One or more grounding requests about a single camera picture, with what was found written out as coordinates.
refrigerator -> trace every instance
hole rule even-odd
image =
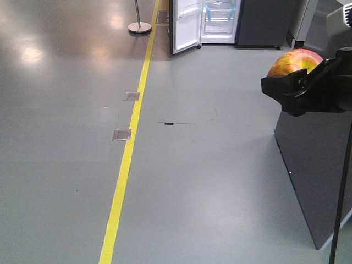
[[[170,53],[235,44],[242,0],[170,0]]]

red apple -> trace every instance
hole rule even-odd
[[[306,68],[309,73],[317,67],[322,60],[323,58],[314,51],[309,51],[304,48],[294,49],[280,57],[271,67],[267,76],[287,75],[304,68]]]

floor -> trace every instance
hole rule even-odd
[[[140,1],[142,21],[154,5]],[[287,48],[171,57],[167,26],[128,33],[127,0],[1,1],[0,10],[1,264],[328,263],[273,136],[280,106],[261,93]],[[111,208],[128,142],[112,135],[130,126],[137,103],[123,97],[139,89],[154,35],[119,216]],[[337,263],[351,259],[351,234],[349,221]]]

black stand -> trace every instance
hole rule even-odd
[[[335,263],[337,242],[338,242],[339,232],[340,232],[340,223],[342,219],[343,201],[345,197],[345,189],[346,189],[346,182],[347,182],[347,176],[348,176],[348,167],[349,167],[349,162],[351,157],[351,148],[352,148],[352,124],[351,124],[350,132],[347,140],[347,146],[346,146],[346,154],[345,154],[345,160],[344,160],[342,177],[341,177],[340,193],[339,193],[339,200],[337,204],[334,236],[332,238],[329,264]]]

